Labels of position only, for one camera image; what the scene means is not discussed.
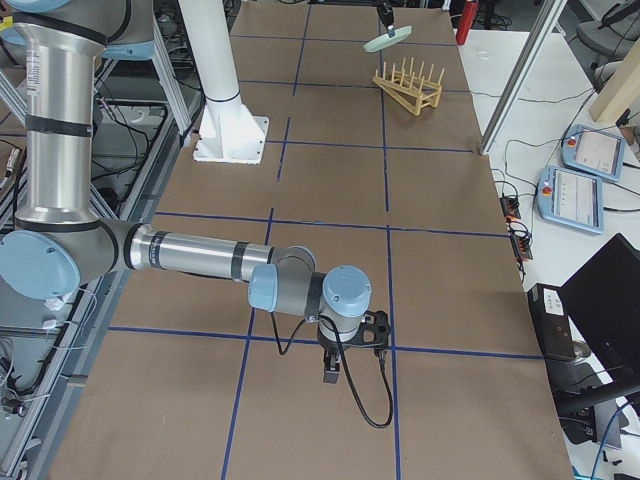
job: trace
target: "screen display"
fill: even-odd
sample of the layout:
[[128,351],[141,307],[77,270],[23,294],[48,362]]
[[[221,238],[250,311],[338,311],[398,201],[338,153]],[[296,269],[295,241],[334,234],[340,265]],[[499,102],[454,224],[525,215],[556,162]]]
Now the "screen display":
[[600,132],[585,131],[580,135],[576,163],[612,175],[619,148],[619,138]]
[[596,182],[591,178],[557,170],[553,203],[557,217],[594,227],[598,224]]

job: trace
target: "black band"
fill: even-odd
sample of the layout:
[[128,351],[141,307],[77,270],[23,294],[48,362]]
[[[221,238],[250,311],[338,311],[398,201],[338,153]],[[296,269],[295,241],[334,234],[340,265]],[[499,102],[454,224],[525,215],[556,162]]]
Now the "black band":
[[40,27],[71,33],[72,35],[86,38],[101,45],[107,45],[107,36],[103,33],[57,18],[38,15],[37,13],[16,12],[13,14],[13,23],[30,23]]
[[89,230],[100,228],[100,221],[96,220],[95,222],[88,223],[40,223],[16,218],[16,226],[23,230],[31,230],[32,232],[74,233],[88,232]]
[[126,0],[126,7],[125,7],[124,18],[122,19],[122,23],[120,24],[120,27],[118,28],[118,30],[116,30],[115,33],[107,39],[108,43],[111,43],[119,39],[129,27],[130,22],[131,22],[131,0]]
[[307,293],[307,304],[304,307],[304,318],[318,320],[320,314],[320,299],[322,298],[322,283],[324,273],[313,272],[309,281],[309,292]]
[[212,102],[216,102],[216,103],[225,103],[225,102],[230,102],[231,100],[233,100],[233,99],[235,99],[235,98],[238,98],[238,96],[240,96],[240,90],[238,90],[238,93],[236,93],[233,97],[231,97],[231,98],[227,98],[226,100],[215,100],[215,99],[213,99],[213,98],[207,97],[206,95],[205,95],[205,98],[206,98],[207,100],[211,100]]
[[124,245],[122,246],[122,257],[124,258],[124,263],[129,268],[129,270],[135,270],[135,267],[131,263],[131,244],[133,243],[133,237],[138,233],[138,229],[144,225],[144,223],[136,223],[133,225],[129,232],[127,233],[127,238],[124,239]]
[[160,265],[160,247],[162,247],[162,240],[167,236],[169,232],[156,232],[151,239],[151,245],[149,245],[149,265],[153,268],[162,268]]
[[99,221],[99,223],[100,223],[100,227],[105,232],[107,232],[107,235],[109,236],[109,240],[111,240],[111,244],[113,245],[113,262],[111,262],[111,266],[109,267],[109,271],[111,271],[113,270],[113,267],[116,266],[116,263],[118,262],[118,257],[120,256],[120,249],[118,248],[118,239],[113,233],[113,230],[111,230],[111,228],[109,228],[109,226],[106,223],[104,223],[103,221]]
[[233,249],[233,258],[231,259],[231,279],[235,281],[242,280],[242,259],[244,252],[247,250],[247,242],[238,242]]
[[24,126],[32,132],[53,133],[70,137],[90,138],[93,134],[93,125],[91,124],[65,122],[53,118],[34,117],[33,115],[25,117]]

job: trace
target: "blue joint cap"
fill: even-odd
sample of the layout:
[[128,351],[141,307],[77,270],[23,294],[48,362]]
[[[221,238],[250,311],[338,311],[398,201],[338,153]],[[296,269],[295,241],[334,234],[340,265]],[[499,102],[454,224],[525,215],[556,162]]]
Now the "blue joint cap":
[[278,269],[275,265],[258,265],[249,280],[249,305],[273,312],[278,301]]
[[153,40],[142,43],[127,43],[122,45],[108,45],[103,52],[103,58],[113,58],[116,60],[149,60],[155,53]]
[[27,13],[45,13],[60,8],[70,0],[7,0],[13,8]]
[[0,276],[25,297],[46,300],[73,292],[80,271],[71,255],[42,233],[18,230],[0,242]]
[[0,32],[0,37],[2,37],[5,42],[11,43],[13,45],[27,45],[27,41],[24,39],[24,37],[20,35],[18,31],[13,27],[7,28],[6,30]]
[[343,317],[361,317],[371,301],[369,277],[357,267],[342,265],[327,273],[322,294],[333,311]]

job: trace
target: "metal bracket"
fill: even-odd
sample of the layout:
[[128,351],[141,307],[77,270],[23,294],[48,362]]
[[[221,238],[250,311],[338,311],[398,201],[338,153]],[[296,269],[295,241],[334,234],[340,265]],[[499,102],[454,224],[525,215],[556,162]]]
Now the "metal bracket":
[[[382,310],[367,311],[356,334],[342,342],[346,350],[349,347],[373,348],[373,354],[379,358],[389,348],[391,325],[389,316]],[[340,351],[338,344],[325,337],[318,329],[318,342],[324,348],[324,383],[337,383],[340,376]]]

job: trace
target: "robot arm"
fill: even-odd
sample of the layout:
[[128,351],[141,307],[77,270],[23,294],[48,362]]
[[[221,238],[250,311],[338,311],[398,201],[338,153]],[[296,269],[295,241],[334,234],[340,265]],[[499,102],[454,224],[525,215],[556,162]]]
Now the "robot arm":
[[[153,41],[152,1],[9,3],[17,10],[14,26],[27,43],[29,188],[26,205],[16,214],[20,230],[0,242],[0,275],[8,284],[25,296],[47,299],[123,269],[248,282],[254,308],[318,322],[325,381],[332,383],[343,347],[372,346],[376,355],[388,347],[386,315],[369,312],[371,284],[355,267],[324,274],[315,271],[315,259],[304,247],[195,237],[98,218],[89,208],[95,59],[108,45],[116,45],[112,54],[122,58],[151,55],[145,49]],[[385,14],[391,19],[385,26],[392,25],[392,16]],[[373,339],[365,340],[365,332]]]

